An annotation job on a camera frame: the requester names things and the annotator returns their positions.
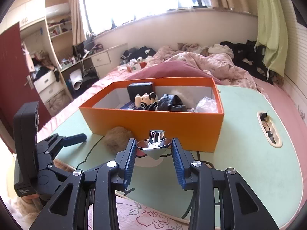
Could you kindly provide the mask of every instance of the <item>red door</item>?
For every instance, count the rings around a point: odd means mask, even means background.
[[[17,23],[0,34],[0,110],[7,123],[13,127],[13,117],[18,109],[26,102],[38,101],[38,128],[41,129],[51,119],[51,115],[36,89],[26,84],[29,74]]]

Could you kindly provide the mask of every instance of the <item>brown hair ball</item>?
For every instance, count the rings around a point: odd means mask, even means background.
[[[110,129],[103,138],[103,141],[110,153],[117,154],[126,149],[130,138],[134,138],[131,131],[118,126]]]

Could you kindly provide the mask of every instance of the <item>bed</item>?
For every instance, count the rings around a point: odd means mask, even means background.
[[[90,97],[112,82],[126,79],[152,77],[211,77],[217,84],[236,85],[258,90],[272,104],[279,115],[295,147],[302,171],[303,183],[307,185],[307,127],[301,119],[290,97],[277,85],[271,85],[253,78],[247,71],[234,66],[231,57],[226,53],[212,54],[208,57],[190,52],[173,50],[169,46],[161,47],[149,60],[147,66],[134,73],[129,73],[125,67],[119,66],[107,76],[96,82],[83,95],[53,117],[37,134],[37,140],[48,137],[58,126],[76,112]],[[307,191],[303,191],[300,208],[306,202]]]

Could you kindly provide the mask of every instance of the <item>door handle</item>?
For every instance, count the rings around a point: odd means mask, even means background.
[[[34,84],[32,82],[30,75],[27,76],[27,82],[23,86],[26,86],[27,84],[29,84],[31,90],[34,88]]]

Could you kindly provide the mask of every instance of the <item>pillow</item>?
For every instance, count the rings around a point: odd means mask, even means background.
[[[142,71],[131,75],[127,80],[131,79],[147,79],[147,78],[166,78],[166,77],[203,77],[213,78],[217,85],[221,85],[222,82],[203,72],[200,69],[188,65],[184,61],[173,60],[160,63],[150,68],[144,68]]]

